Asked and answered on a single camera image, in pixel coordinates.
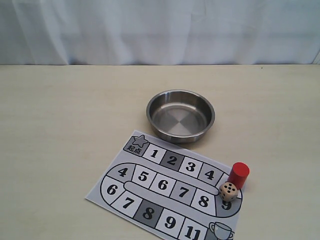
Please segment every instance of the white table surface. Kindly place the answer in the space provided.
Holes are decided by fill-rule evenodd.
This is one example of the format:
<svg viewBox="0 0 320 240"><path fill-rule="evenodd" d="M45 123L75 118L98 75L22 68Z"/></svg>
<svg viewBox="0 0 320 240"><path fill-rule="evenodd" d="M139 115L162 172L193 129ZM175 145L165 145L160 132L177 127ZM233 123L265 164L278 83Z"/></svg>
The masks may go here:
<svg viewBox="0 0 320 240"><path fill-rule="evenodd" d="M156 240L85 200L155 94L206 97L184 147L250 175L235 240L320 235L320 66L0 66L0 239Z"/></svg>

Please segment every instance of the red cylinder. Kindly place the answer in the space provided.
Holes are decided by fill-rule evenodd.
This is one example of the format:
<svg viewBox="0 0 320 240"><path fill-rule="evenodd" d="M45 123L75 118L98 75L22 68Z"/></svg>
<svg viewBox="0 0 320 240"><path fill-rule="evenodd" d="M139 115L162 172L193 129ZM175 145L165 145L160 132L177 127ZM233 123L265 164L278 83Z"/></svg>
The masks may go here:
<svg viewBox="0 0 320 240"><path fill-rule="evenodd" d="M235 185L239 190L241 189L250 173L249 167L243 162L236 162L233 164L230 175L228 177L228 182Z"/></svg>

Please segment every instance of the cup icon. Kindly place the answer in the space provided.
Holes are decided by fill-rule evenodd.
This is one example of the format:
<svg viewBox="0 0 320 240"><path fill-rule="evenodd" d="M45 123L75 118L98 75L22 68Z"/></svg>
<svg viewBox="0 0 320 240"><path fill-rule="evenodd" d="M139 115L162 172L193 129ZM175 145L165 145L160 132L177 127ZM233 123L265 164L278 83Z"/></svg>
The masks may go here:
<svg viewBox="0 0 320 240"><path fill-rule="evenodd" d="M231 227L222 222L210 222L209 229L218 240L230 240L234 238L235 232L232 231Z"/></svg>

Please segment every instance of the stainless steel bowl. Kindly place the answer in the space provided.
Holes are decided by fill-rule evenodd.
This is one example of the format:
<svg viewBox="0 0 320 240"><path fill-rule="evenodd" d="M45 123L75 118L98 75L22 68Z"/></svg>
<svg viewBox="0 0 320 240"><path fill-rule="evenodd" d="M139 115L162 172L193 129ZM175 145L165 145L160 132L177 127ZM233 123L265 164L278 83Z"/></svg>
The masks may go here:
<svg viewBox="0 0 320 240"><path fill-rule="evenodd" d="M216 117L207 99L188 90L168 90L155 95L147 105L146 116L155 134L174 144L196 142Z"/></svg>

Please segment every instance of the white backdrop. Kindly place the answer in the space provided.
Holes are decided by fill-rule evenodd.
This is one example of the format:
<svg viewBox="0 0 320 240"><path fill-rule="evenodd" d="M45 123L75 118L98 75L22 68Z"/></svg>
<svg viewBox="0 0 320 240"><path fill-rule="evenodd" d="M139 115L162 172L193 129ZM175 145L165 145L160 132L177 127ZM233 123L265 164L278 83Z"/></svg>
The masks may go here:
<svg viewBox="0 0 320 240"><path fill-rule="evenodd" d="M312 63L320 0L0 0L0 64Z"/></svg>

